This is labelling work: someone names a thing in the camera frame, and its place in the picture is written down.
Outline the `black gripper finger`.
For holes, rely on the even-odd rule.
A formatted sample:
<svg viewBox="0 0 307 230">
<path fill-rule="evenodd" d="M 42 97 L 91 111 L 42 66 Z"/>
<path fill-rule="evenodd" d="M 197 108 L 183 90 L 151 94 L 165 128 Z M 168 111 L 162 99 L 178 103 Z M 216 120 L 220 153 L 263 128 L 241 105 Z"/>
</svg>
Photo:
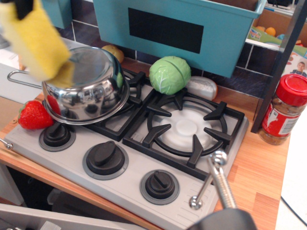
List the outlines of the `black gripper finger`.
<svg viewBox="0 0 307 230">
<path fill-rule="evenodd" d="M 15 0 L 14 3 L 17 10 L 17 18 L 19 20 L 24 19 L 33 10 L 33 0 Z"/>
</svg>

